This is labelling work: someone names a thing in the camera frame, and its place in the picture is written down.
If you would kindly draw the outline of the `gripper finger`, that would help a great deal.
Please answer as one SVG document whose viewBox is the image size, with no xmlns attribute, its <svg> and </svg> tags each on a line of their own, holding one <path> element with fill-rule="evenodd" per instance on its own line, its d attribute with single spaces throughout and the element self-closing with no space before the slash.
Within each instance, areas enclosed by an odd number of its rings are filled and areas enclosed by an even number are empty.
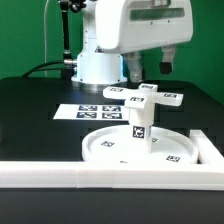
<svg viewBox="0 0 224 224">
<path fill-rule="evenodd" d="M 131 52 L 124 55 L 124 60 L 130 74 L 130 81 L 139 83 L 143 80 L 143 67 L 139 52 Z"/>
<path fill-rule="evenodd" d="M 173 62 L 176 53 L 175 45 L 168 45 L 162 47 L 162 61 L 159 63 L 161 74 L 170 74 L 173 71 Z"/>
</svg>

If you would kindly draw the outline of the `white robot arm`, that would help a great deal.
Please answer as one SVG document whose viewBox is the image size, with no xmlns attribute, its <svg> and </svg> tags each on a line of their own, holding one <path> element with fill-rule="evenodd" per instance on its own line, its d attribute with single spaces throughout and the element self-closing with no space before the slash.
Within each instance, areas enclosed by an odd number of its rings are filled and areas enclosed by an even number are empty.
<svg viewBox="0 0 224 224">
<path fill-rule="evenodd" d="M 191 40 L 190 0 L 87 0 L 83 10 L 83 49 L 74 85 L 98 91 L 144 77 L 140 52 L 160 48 L 159 69 L 173 71 L 176 45 Z"/>
</svg>

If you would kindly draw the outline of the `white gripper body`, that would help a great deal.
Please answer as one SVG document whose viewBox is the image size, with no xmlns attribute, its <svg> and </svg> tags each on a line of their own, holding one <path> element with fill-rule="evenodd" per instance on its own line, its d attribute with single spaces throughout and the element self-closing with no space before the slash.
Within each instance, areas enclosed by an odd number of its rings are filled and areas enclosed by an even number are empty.
<svg viewBox="0 0 224 224">
<path fill-rule="evenodd" d="M 191 40 L 190 0 L 98 0 L 97 45 L 105 53 L 125 54 Z"/>
</svg>

